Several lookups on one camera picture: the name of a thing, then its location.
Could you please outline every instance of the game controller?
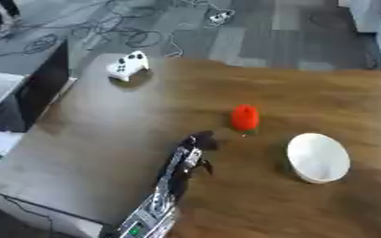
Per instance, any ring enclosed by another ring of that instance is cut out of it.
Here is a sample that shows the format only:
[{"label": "game controller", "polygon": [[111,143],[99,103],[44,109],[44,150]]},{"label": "game controller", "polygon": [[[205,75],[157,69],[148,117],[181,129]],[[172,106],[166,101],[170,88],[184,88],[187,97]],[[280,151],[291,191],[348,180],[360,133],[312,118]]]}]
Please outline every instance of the game controller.
[{"label": "game controller", "polygon": [[130,76],[143,69],[149,69],[149,61],[146,55],[141,51],[133,53],[119,59],[117,62],[107,66],[107,72],[110,77],[129,82]]},{"label": "game controller", "polygon": [[227,20],[232,18],[232,16],[234,16],[234,13],[235,13],[235,11],[228,10],[228,11],[225,11],[225,12],[222,12],[222,13],[218,13],[218,14],[216,14],[214,16],[211,16],[209,19],[211,20],[212,24],[222,25],[225,22],[227,22]]}]

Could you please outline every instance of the cable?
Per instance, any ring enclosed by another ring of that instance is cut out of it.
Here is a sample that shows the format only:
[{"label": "cable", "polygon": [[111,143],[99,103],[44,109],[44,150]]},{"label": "cable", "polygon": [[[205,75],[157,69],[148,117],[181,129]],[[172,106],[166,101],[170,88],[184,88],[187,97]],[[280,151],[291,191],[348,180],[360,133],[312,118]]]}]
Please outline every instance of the cable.
[{"label": "cable", "polygon": [[[97,3],[89,4],[86,6],[78,7],[75,10],[71,11],[67,15],[59,18],[59,19],[53,19],[48,20],[42,23],[38,24],[31,24],[31,25],[16,25],[14,28],[13,34],[11,34],[9,37],[6,38],[0,38],[0,44],[4,41],[11,40],[14,36],[26,33],[30,30],[38,30],[38,29],[55,29],[55,30],[69,30],[71,31],[71,36],[77,38],[77,39],[83,39],[89,36],[90,34],[94,34],[97,36],[100,36],[101,39],[99,42],[104,42],[104,44],[110,43],[112,39],[110,38],[111,34],[117,33],[120,36],[125,37],[125,45],[136,49],[136,48],[144,48],[144,47],[151,47],[158,45],[163,39],[166,37],[158,32],[158,31],[148,31],[148,30],[141,30],[136,27],[126,27],[122,26],[125,20],[128,19],[138,19],[138,18],[146,18],[150,16],[154,16],[160,10],[156,9],[155,7],[133,7],[134,12],[136,14],[124,14],[121,12],[116,11],[116,7],[114,3],[120,2],[120,1],[130,1],[130,0],[105,0],[105,1],[99,1]],[[220,9],[219,7],[215,6],[214,4],[209,3],[206,0],[203,1],[196,1],[196,2],[190,2],[188,0],[175,0],[180,1],[183,3],[186,3],[188,5],[192,5],[194,7],[208,7],[208,10],[214,9],[218,12],[221,11],[229,11],[231,15],[234,15],[235,11],[230,9]],[[90,7],[95,7],[98,5],[102,5],[105,7],[105,9],[112,14],[109,18],[106,20],[87,20],[85,22],[75,23],[75,24],[68,24],[68,25],[58,25],[58,26],[48,26],[47,24],[62,20],[65,18],[68,18],[69,16],[72,16],[76,12],[80,12],[82,10],[86,10]],[[224,21],[222,23],[216,24],[211,22],[209,25],[205,25],[202,28],[203,29],[209,29],[221,26],[225,23],[228,23],[228,21]],[[181,25],[188,25],[191,27],[197,27],[188,23],[180,23],[177,26]],[[175,42],[174,40],[174,32],[175,31],[189,31],[190,29],[175,29],[171,33],[168,34],[167,38],[169,43],[176,49],[176,51],[169,53],[165,55],[166,57],[176,58],[176,57],[182,57],[184,54],[184,50]],[[46,51],[56,45],[60,41],[60,36],[58,36],[56,33],[48,33],[44,36],[41,36],[37,39],[32,40],[30,43],[28,43],[21,51],[13,51],[13,52],[0,52],[0,57],[4,56],[10,56],[10,55],[31,55],[36,54],[39,52]]]},{"label": "cable", "polygon": [[28,214],[32,214],[32,215],[35,215],[37,217],[40,217],[40,218],[45,218],[47,219],[48,223],[49,223],[49,238],[53,238],[55,235],[55,232],[54,232],[54,228],[53,228],[53,219],[50,217],[50,216],[47,216],[47,215],[43,215],[43,214],[40,214],[40,213],[36,213],[36,212],[33,212],[33,211],[30,211],[26,208],[24,208],[21,204],[19,204],[18,202],[14,201],[12,198],[8,197],[8,196],[5,196],[5,195],[2,195],[2,197],[8,201],[9,203],[15,205],[16,207],[18,207],[21,211],[25,212],[25,213],[28,213]]},{"label": "cable", "polygon": [[[125,44],[131,48],[140,48],[140,47],[149,47],[149,46],[155,46],[157,45],[162,37],[161,33],[158,33],[156,31],[145,31],[140,30],[138,28],[125,28],[125,29],[118,29],[119,25],[123,23],[124,19],[129,18],[144,18],[152,16],[156,13],[156,10],[154,7],[135,7],[134,10],[141,12],[141,14],[136,15],[126,15],[124,16],[121,13],[118,13],[113,10],[113,7],[111,6],[112,3],[117,2],[120,0],[106,0],[106,1],[100,1],[94,4],[90,4],[83,7],[78,7],[75,10],[68,13],[68,15],[63,16],[59,19],[49,20],[46,22],[42,22],[39,24],[33,24],[33,25],[17,25],[14,29],[13,34],[11,34],[9,37],[6,38],[0,38],[0,43],[4,41],[10,40],[13,36],[16,36],[18,34],[25,33],[30,30],[37,30],[37,29],[56,29],[56,30],[71,30],[72,36],[76,38],[85,38],[87,35],[89,35],[91,32],[99,35],[102,37],[104,41],[107,43],[111,41],[109,37],[107,37],[108,33],[119,33],[122,36],[126,36],[126,42]],[[97,20],[88,20],[81,23],[76,24],[70,24],[70,25],[60,25],[60,26],[47,26],[48,23],[61,20],[64,18],[67,18],[69,16],[72,16],[73,13],[79,12],[81,10],[85,10],[89,7],[94,7],[97,5],[104,5],[107,9],[107,11],[111,12],[113,15],[115,15],[112,18],[109,18],[107,20],[103,21],[97,21]],[[114,20],[116,24],[114,27],[107,28],[105,27],[105,24],[107,24],[109,21]],[[150,35],[157,35],[156,40],[154,42],[148,43],[143,45],[147,38],[150,37]],[[39,53],[42,51],[46,51],[53,47],[55,44],[57,44],[59,41],[59,36],[55,33],[49,33],[47,35],[44,35],[42,37],[39,37],[33,41],[31,41],[28,45],[26,45],[22,51],[14,51],[14,52],[0,52],[0,57],[4,56],[10,56],[10,55],[30,55]]]},{"label": "cable", "polygon": [[[219,7],[217,7],[216,5],[210,3],[209,1],[207,0],[203,0],[203,1],[200,1],[200,0],[196,0],[195,2],[191,2],[189,0],[175,0],[175,6],[177,5],[176,2],[177,1],[180,1],[180,2],[183,2],[183,3],[186,3],[186,4],[189,4],[191,6],[194,6],[194,7],[200,7],[200,6],[203,6],[203,7],[208,7],[208,12],[210,9],[214,9],[216,10],[217,12],[229,12],[230,13],[230,16],[231,18],[235,15],[235,11],[234,10],[231,10],[231,9],[220,9]],[[211,29],[211,28],[216,28],[216,27],[219,27],[219,26],[222,26],[226,23],[229,23],[231,18],[229,18],[228,20],[224,20],[223,22],[221,23],[215,23],[215,22],[211,22],[210,25],[204,25],[202,28],[203,29]],[[175,37],[174,37],[174,33],[177,32],[177,31],[191,31],[191,29],[179,29],[178,27],[181,26],[181,25],[186,25],[186,26],[189,26],[189,27],[195,27],[197,28],[198,26],[197,25],[194,25],[194,24],[190,24],[190,23],[187,23],[187,22],[182,22],[180,24],[177,25],[177,28],[175,30],[173,30],[171,33],[168,34],[168,38],[169,38],[169,43],[172,47],[174,47],[177,51],[173,51],[169,54],[166,54],[164,55],[165,57],[168,57],[168,58],[180,58],[184,55],[185,53],[185,50],[183,48],[181,48],[176,42],[175,42]]]}]

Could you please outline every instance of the red ball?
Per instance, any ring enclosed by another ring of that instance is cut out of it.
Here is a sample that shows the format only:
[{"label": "red ball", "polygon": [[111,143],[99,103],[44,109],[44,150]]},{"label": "red ball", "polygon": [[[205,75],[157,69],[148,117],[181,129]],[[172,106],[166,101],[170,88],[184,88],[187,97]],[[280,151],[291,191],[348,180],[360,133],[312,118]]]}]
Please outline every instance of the red ball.
[{"label": "red ball", "polygon": [[237,130],[254,130],[259,121],[258,110],[250,105],[239,105],[231,114],[231,124]]}]

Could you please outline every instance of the robotic arm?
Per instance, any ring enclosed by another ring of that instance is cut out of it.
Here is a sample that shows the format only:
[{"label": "robotic arm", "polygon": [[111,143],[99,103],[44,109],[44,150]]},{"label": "robotic arm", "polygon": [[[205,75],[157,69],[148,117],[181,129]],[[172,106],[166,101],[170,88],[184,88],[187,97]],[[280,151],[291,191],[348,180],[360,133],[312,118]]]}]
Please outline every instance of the robotic arm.
[{"label": "robotic arm", "polygon": [[161,169],[154,192],[105,238],[162,238],[177,220],[177,203],[188,188],[192,172],[204,167],[210,174],[213,167],[203,158],[205,151],[216,150],[212,131],[192,134],[178,144]]}]

